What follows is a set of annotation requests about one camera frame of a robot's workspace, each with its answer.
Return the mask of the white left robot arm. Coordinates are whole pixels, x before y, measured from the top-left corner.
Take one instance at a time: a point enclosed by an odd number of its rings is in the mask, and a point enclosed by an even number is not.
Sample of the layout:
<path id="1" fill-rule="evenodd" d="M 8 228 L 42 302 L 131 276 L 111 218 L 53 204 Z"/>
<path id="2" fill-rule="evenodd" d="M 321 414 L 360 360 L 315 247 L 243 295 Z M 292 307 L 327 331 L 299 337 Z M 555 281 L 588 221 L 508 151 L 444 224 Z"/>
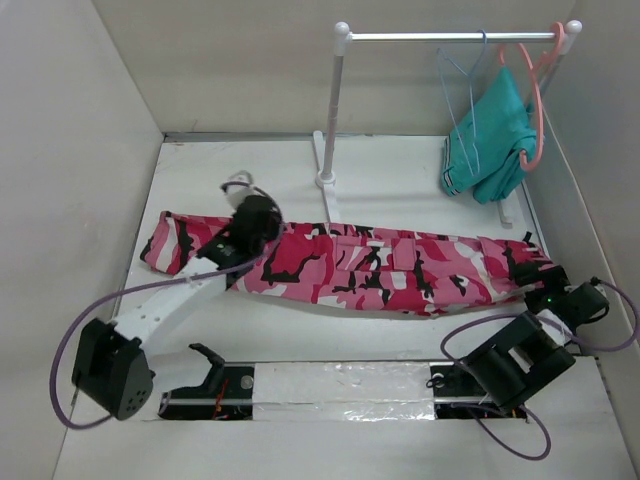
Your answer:
<path id="1" fill-rule="evenodd" d="M 138 307 L 80 333 L 71 381 L 109 418 L 127 420 L 151 397 L 155 373 L 148 358 L 162 338 L 201 304 L 225 293 L 246 275 L 283 231 L 275 201 L 261 191 L 245 196 L 231 221 L 170 280 L 122 291 L 156 293 Z"/>

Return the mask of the pink camouflage trousers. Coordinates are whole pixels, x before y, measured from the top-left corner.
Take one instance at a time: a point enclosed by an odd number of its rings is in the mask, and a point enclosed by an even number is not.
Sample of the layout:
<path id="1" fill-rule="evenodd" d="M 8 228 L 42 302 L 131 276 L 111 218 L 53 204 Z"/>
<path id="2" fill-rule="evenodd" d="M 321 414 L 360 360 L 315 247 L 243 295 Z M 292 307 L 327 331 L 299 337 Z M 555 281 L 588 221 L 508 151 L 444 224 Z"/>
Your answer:
<path id="1" fill-rule="evenodd" d="M 164 211 L 140 258 L 179 273 L 231 217 Z M 555 264 L 524 240 L 439 235 L 343 223 L 290 222 L 280 243 L 234 286 L 247 293 L 360 311 L 420 316 L 508 303 L 520 264 Z"/>

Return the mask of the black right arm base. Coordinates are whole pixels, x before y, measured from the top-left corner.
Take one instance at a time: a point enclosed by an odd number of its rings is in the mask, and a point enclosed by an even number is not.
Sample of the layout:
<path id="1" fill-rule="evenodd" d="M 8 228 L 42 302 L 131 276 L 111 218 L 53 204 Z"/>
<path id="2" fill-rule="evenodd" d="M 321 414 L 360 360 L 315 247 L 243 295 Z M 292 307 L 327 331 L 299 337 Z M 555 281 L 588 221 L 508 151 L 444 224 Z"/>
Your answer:
<path id="1" fill-rule="evenodd" d="M 474 377 L 453 363 L 431 363 L 429 368 L 425 386 L 433 394 L 438 420 L 528 419 L 521 408 L 501 412 Z"/>

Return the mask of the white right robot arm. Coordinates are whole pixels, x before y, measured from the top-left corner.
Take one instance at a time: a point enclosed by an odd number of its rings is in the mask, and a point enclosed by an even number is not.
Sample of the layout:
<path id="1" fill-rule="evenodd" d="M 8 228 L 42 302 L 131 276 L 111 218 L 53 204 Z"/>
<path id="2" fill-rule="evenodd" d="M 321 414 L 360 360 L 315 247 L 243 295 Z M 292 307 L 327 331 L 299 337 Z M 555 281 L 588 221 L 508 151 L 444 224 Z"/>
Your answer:
<path id="1" fill-rule="evenodd" d="M 487 397 L 505 412 L 521 407 L 575 364 L 567 345 L 577 329 L 609 313 L 598 279 L 572 285 L 560 267 L 541 277 L 525 294 L 526 310 L 460 359 L 462 397 Z"/>

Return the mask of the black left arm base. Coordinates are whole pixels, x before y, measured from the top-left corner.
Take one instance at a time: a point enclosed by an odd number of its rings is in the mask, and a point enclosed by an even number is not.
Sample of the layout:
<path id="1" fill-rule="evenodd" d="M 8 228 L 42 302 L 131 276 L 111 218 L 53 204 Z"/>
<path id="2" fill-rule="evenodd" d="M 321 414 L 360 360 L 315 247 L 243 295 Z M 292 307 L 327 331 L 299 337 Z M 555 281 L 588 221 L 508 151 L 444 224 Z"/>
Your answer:
<path id="1" fill-rule="evenodd" d="M 255 365 L 231 363 L 209 389 L 179 387 L 161 397 L 158 416 L 175 421 L 244 421 L 253 418 Z"/>

